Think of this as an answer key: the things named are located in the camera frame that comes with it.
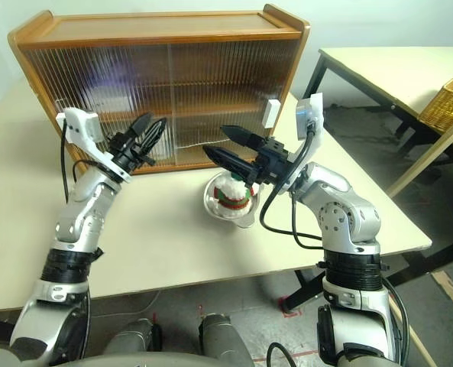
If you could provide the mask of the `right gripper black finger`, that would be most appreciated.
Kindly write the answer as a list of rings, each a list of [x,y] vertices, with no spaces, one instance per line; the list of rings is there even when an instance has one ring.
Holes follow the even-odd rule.
[[[203,145],[202,149],[209,160],[217,166],[239,176],[245,183],[256,182],[257,168],[252,163],[241,159],[239,156],[225,148],[213,145]]]
[[[265,137],[254,134],[239,125],[223,125],[220,129],[234,143],[252,150],[259,150],[267,143]]]

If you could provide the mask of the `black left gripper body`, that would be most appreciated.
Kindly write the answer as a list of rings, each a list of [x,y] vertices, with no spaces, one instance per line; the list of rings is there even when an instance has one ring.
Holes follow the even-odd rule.
[[[154,166],[156,161],[148,155],[140,155],[140,145],[131,144],[128,130],[118,132],[109,142],[109,152],[113,155],[112,161],[120,168],[139,168],[144,164]]]

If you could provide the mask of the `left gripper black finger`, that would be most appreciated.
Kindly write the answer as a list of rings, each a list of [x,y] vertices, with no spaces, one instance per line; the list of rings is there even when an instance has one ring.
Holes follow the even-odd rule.
[[[147,141],[147,130],[151,123],[153,114],[146,112],[139,115],[128,128],[128,137],[131,144],[143,145]]]
[[[156,120],[148,130],[146,130],[144,139],[140,145],[140,155],[148,155],[160,140],[163,131],[167,125],[167,119],[161,118]]]

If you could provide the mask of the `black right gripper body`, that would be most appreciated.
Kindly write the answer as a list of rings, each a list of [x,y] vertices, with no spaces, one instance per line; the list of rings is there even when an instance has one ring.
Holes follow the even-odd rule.
[[[256,184],[278,184],[290,167],[289,152],[284,144],[274,138],[253,136],[247,147],[256,151],[257,156],[253,162]]]

